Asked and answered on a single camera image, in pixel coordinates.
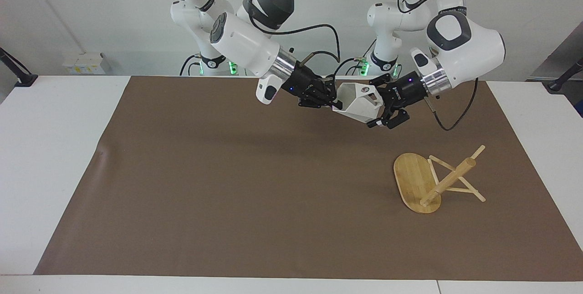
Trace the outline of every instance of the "wooden base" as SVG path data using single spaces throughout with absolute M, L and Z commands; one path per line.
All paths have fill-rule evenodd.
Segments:
M 421 205 L 421 199 L 435 188 L 435 178 L 425 157 L 403 154 L 395 161 L 394 170 L 401 198 L 409 209 L 416 213 L 433 213 L 439 209 L 441 196 L 435 197 L 427 206 Z

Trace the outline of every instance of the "black pole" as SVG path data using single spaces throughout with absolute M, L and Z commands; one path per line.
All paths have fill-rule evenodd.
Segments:
M 0 60 L 2 60 L 2 63 L 4 63 L 4 65 L 6 65 L 6 67 L 8 67 L 18 78 L 17 84 L 14 85 L 15 87 L 32 86 L 35 80 L 38 78 L 38 75 L 36 74 L 26 74 L 23 72 L 20 67 L 18 67 L 10 57 L 8 57 L 8 54 L 2 48 L 0 48 Z
M 559 91 L 563 87 L 570 78 L 572 78 L 578 72 L 583 70 L 583 58 L 579 59 L 575 65 L 571 66 L 568 71 L 566 71 L 563 75 L 560 76 L 557 80 L 554 80 L 550 84 L 548 84 L 548 88 L 553 91 Z

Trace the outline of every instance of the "wooden object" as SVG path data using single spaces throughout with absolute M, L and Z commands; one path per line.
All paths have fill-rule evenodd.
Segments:
M 433 155 L 430 155 L 429 159 L 412 153 L 398 157 L 394 165 L 395 177 L 401 198 L 406 206 L 417 213 L 433 213 L 441 206 L 441 194 L 446 191 L 473 194 L 481 202 L 485 202 L 485 197 L 464 178 L 464 175 L 475 167 L 477 157 L 485 148 L 482 145 L 471 157 L 462 161 L 457 167 L 453 167 Z M 433 162 L 451 171 L 441 181 L 437 178 Z M 458 180 L 466 188 L 452 187 Z

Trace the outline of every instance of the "blue object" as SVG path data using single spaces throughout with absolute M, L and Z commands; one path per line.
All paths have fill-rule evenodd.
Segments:
M 575 109 L 577 110 L 577 112 L 579 112 L 579 115 L 583 117 L 583 100 L 575 104 Z

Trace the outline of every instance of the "table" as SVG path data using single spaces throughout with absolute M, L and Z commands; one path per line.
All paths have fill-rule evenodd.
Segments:
M 30 276 L 56 228 L 129 77 L 41 77 L 0 105 L 0 292 L 3 293 L 561 293 L 583 282 Z M 583 248 L 583 119 L 539 83 L 488 82 Z M 75 142 L 73 147 L 65 143 Z

